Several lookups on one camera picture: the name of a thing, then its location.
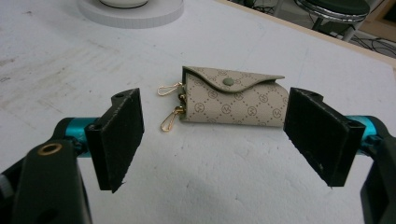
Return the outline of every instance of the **flap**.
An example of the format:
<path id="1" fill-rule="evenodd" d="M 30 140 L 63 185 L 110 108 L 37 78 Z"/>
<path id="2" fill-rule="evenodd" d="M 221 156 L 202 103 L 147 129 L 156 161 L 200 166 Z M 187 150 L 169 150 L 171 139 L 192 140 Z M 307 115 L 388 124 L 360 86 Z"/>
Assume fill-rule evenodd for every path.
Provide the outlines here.
<path id="1" fill-rule="evenodd" d="M 183 66 L 183 83 L 186 75 L 197 76 L 218 91 L 240 92 L 257 83 L 276 81 L 282 76 L 271 76 L 257 73 L 238 72 L 217 68 Z"/>

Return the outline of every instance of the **white work surface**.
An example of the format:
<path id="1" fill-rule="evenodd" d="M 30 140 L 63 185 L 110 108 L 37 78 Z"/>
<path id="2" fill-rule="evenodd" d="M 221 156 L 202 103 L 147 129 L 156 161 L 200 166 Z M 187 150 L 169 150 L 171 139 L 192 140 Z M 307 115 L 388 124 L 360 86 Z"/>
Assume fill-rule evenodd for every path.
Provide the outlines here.
<path id="1" fill-rule="evenodd" d="M 140 88 L 146 132 L 115 193 L 78 159 L 93 223 L 363 223 L 372 160 L 357 156 L 329 188 L 280 128 L 160 124 L 177 105 L 157 88 L 182 65 L 271 75 L 316 91 L 345 115 L 373 115 L 396 134 L 392 66 L 238 8 L 186 0 L 183 15 L 145 30 L 87 20 L 76 0 L 0 7 L 0 171 L 47 141 L 67 117 L 101 117 L 110 97 Z M 45 179 L 37 180 L 43 184 Z"/>

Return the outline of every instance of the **key pouch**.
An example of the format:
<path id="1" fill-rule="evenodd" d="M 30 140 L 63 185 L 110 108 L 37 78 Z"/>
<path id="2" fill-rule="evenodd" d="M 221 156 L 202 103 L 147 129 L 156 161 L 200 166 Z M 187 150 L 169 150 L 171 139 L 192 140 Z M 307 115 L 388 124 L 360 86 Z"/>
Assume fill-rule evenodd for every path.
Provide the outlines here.
<path id="1" fill-rule="evenodd" d="M 183 66 L 182 82 L 159 88 L 160 95 L 177 90 L 180 99 L 162 129 L 169 131 L 177 114 L 189 122 L 282 127 L 289 94 L 276 83 L 280 78 L 284 77 Z"/>

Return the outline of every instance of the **monogram pattern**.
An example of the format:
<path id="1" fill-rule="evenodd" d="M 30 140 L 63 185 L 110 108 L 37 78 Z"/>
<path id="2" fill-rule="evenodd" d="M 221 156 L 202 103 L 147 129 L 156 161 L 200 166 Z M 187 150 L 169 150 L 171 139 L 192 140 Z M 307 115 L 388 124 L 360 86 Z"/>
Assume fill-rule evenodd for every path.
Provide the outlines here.
<path id="1" fill-rule="evenodd" d="M 225 85 L 222 80 L 232 78 Z M 184 121 L 283 126 L 288 92 L 280 76 L 202 67 L 183 67 L 187 95 Z"/>

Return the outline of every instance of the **snap button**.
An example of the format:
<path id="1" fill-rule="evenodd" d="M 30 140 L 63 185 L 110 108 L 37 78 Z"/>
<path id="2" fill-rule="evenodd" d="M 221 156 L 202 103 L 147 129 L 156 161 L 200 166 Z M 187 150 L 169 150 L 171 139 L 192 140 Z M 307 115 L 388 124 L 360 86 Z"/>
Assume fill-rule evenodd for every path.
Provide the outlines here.
<path id="1" fill-rule="evenodd" d="M 223 79 L 223 84 L 226 86 L 232 86 L 234 84 L 234 81 L 230 77 L 226 77 Z"/>

